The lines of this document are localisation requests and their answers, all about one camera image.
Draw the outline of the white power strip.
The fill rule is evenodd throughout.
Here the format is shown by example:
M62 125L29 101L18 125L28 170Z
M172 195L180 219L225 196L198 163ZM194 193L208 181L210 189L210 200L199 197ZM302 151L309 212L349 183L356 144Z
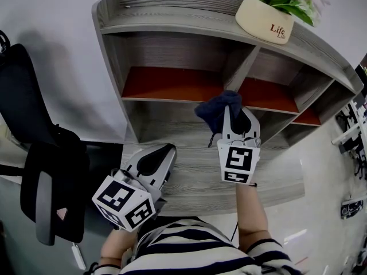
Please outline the white power strip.
M83 256L81 255L79 247L75 243L72 243L71 249L72 249L72 253L74 255L78 268L81 270L86 270L86 265L85 265Z

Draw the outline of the grey wooden desk with shelves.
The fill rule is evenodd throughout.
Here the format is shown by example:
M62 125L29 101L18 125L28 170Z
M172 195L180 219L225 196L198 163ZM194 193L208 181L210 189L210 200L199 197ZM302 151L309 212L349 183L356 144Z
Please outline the grey wooden desk with shelves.
M177 159L162 195L165 216L204 216L236 211L235 184L221 180L216 145L208 147L211 131L204 123L154 121L134 139L126 133L122 167L139 150L156 144L176 146ZM274 206L305 194L302 166L297 153L288 152L279 135L261 146L260 160L253 175L264 206Z

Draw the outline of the person's right forearm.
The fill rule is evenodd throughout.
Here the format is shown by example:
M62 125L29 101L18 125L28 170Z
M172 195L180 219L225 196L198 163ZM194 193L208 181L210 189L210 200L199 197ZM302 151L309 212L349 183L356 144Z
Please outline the person's right forearm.
M239 249L246 252L262 239L270 239L268 220L255 187L236 185Z

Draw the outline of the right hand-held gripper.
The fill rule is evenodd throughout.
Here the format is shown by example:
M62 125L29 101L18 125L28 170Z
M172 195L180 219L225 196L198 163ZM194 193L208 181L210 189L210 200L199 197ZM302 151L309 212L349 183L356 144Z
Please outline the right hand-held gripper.
M251 180L260 160L258 119L249 109L242 109L237 119L232 108L227 105L224 110L222 138L217 141L221 180L238 184L255 184Z

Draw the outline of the person's left forearm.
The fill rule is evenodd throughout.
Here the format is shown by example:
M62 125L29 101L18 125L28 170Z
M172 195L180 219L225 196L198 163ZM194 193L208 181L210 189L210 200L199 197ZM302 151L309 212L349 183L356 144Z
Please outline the person's left forearm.
M115 265L121 267L123 254L128 249L133 248L137 235L138 230L128 232L113 229L101 248L99 266Z

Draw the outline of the dark blue cloth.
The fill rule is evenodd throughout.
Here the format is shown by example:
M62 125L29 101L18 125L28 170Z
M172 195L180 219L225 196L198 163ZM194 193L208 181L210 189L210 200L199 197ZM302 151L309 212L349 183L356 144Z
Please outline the dark blue cloth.
M228 105L233 117L237 119L241 111L241 103L241 95L234 91L225 90L219 96L199 104L194 109L195 114L207 123L212 132L212 136L208 144L209 148L212 146L214 136L218 133L222 133L225 107Z

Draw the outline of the grey wooden shelf unit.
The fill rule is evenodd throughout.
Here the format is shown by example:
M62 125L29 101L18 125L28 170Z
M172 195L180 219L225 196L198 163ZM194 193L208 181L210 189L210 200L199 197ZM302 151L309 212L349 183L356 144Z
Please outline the grey wooden shelf unit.
M355 69L295 25L284 45L236 22L241 0L100 0L92 17L106 67L134 139L151 122L204 123L198 103L238 92L260 122L263 144L291 146L362 91Z

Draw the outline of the person's striped shirt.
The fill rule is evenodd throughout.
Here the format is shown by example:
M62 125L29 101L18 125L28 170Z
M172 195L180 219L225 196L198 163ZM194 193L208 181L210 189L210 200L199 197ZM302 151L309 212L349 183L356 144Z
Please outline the person's striped shirt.
M283 246L259 239L245 251L197 217L161 217L138 232L123 267L103 264L86 275L303 275Z

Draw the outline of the cream pot with pink flowers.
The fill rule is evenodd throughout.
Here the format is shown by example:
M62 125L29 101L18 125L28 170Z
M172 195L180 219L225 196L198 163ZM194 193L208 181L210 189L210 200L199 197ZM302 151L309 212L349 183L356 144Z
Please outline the cream pot with pink flowers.
M314 27L329 0L243 0L235 19L250 35L284 45L294 27L294 18Z

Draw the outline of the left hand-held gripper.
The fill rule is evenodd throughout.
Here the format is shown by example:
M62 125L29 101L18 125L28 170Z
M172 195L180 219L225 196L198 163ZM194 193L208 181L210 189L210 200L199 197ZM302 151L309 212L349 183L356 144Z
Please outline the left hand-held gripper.
M155 145L134 154L125 170L107 176L92 197L103 217L132 232L156 216L165 204L162 187L177 157L175 145Z

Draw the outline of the black mesh office chair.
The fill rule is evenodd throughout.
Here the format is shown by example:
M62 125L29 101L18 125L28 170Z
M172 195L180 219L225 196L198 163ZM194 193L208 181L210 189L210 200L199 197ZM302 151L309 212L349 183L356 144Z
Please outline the black mesh office chair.
M28 145L20 206L36 226L36 237L52 246L55 238L79 243L84 235L89 173L87 148L72 131L52 123L31 58L0 31L0 115L11 134ZM67 208L62 221L56 214Z

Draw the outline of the black and white floor device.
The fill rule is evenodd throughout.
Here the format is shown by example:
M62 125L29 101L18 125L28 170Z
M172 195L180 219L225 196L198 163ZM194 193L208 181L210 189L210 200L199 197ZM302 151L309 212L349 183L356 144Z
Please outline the black and white floor device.
M349 219L360 212L364 207L364 201L346 201L341 205L341 219Z

